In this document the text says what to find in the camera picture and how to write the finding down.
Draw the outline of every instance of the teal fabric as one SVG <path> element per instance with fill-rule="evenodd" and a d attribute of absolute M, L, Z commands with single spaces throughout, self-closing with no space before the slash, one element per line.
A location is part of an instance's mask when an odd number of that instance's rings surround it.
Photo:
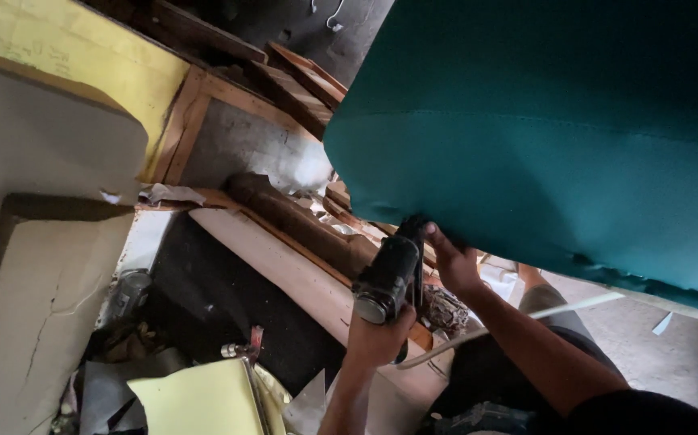
<path fill-rule="evenodd" d="M 398 0 L 324 143 L 363 218 L 698 308 L 698 2 Z"/>

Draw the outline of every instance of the seam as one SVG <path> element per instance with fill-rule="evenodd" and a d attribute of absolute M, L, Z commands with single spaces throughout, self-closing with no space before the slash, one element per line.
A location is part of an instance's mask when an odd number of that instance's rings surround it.
<path fill-rule="evenodd" d="M 691 140 L 686 140 L 686 139 L 677 139 L 677 138 L 672 138 L 672 137 L 666 136 L 666 135 L 655 135 L 652 133 L 635 132 L 633 130 L 628 130 L 628 129 L 624 129 L 624 128 L 606 127 L 604 125 L 586 124 L 586 123 L 582 123 L 582 122 L 562 121 L 559 119 L 538 118 L 538 117 L 534 117 L 534 116 L 524 116 L 524 115 L 519 115 L 519 114 L 501 114 L 501 113 L 488 113 L 488 112 L 448 112 L 448 111 L 437 111 L 437 110 L 409 110 L 409 111 L 397 111 L 397 112 L 386 111 L 386 112 L 372 112 L 372 113 L 366 113 L 366 114 L 350 114 L 350 115 L 345 116 L 344 118 L 345 119 L 347 119 L 347 118 L 366 118 L 366 117 L 376 116 L 376 115 L 380 115 L 380 114 L 451 114 L 451 115 L 457 115 L 457 116 L 482 116 L 485 118 L 508 118 L 508 119 L 517 119 L 519 121 L 526 121 L 526 122 L 543 122 L 543 123 L 548 123 L 548 124 L 567 125 L 570 127 L 599 130 L 599 131 L 609 132 L 609 133 L 632 134 L 632 135 L 645 136 L 645 137 L 653 138 L 653 139 L 663 139 L 663 140 L 667 140 L 667 141 L 671 141 L 671 142 L 689 143 L 689 144 L 698 145 L 698 141 L 691 141 Z"/>

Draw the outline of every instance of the pneumatic staple gun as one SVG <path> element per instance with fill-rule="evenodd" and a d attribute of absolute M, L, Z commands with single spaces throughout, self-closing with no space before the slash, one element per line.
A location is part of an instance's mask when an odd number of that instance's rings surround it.
<path fill-rule="evenodd" d="M 370 265 L 352 283 L 354 310 L 365 321 L 391 323 L 397 319 L 404 302 L 414 309 L 423 298 L 424 225 L 428 221 L 416 214 L 405 219 L 393 235 L 382 240 L 382 247 Z M 392 362 L 399 364 L 408 356 L 408 341 Z"/>

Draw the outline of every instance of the hand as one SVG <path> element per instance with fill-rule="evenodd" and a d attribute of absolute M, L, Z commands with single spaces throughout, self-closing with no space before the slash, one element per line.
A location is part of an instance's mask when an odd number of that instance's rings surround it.
<path fill-rule="evenodd" d="M 427 241 L 435 249 L 440 280 L 450 292 L 462 299 L 468 292 L 485 288 L 478 275 L 475 248 L 459 250 L 434 222 L 428 223 L 424 231 Z"/>
<path fill-rule="evenodd" d="M 349 342 L 344 364 L 358 369 L 373 369 L 392 362 L 408 340 L 408 331 L 416 322 L 416 311 L 404 305 L 398 318 L 389 325 L 376 325 L 352 312 Z"/>

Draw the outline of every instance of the gray shorts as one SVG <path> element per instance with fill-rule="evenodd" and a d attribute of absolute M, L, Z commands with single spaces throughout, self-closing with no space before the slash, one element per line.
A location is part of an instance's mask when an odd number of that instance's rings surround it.
<path fill-rule="evenodd" d="M 561 296 L 558 290 L 548 284 L 540 284 L 539 286 L 531 287 L 524 294 L 518 305 L 518 311 L 524 314 L 532 314 L 565 304 L 566 299 L 564 299 L 564 296 Z M 569 331 L 575 331 L 595 343 L 593 336 L 586 329 L 586 325 L 582 324 L 580 316 L 574 311 L 553 314 L 552 316 L 543 317 L 539 321 L 547 327 L 562 327 Z"/>

